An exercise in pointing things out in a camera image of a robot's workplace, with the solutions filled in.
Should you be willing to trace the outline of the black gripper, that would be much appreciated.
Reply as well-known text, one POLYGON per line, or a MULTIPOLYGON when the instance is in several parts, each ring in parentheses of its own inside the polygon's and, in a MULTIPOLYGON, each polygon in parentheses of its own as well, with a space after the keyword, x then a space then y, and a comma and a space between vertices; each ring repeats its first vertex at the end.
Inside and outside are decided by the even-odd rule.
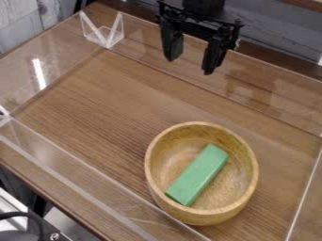
POLYGON ((223 63, 227 49, 237 47, 241 19, 225 11, 225 0, 157 0, 157 4, 165 59, 173 61, 181 55, 183 34, 187 34, 208 41, 201 69, 204 75, 212 74, 223 63))

